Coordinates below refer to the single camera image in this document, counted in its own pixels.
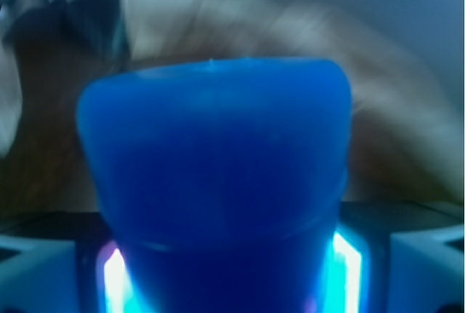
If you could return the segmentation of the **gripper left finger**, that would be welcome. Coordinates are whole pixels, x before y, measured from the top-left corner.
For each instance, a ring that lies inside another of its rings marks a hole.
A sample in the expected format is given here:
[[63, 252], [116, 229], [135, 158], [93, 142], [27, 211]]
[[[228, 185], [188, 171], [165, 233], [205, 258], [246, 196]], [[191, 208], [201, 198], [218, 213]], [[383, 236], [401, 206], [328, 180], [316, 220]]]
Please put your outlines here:
[[1, 236], [2, 312], [125, 312], [124, 275], [113, 241]]

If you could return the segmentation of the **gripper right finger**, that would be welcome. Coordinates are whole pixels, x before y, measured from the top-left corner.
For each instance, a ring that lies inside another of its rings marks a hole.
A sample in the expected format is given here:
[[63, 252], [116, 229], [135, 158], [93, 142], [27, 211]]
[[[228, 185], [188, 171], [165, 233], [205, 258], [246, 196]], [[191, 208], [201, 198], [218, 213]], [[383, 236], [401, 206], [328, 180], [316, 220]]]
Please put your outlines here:
[[381, 262], [368, 237], [337, 229], [333, 312], [464, 311], [464, 226], [393, 232], [386, 250]]

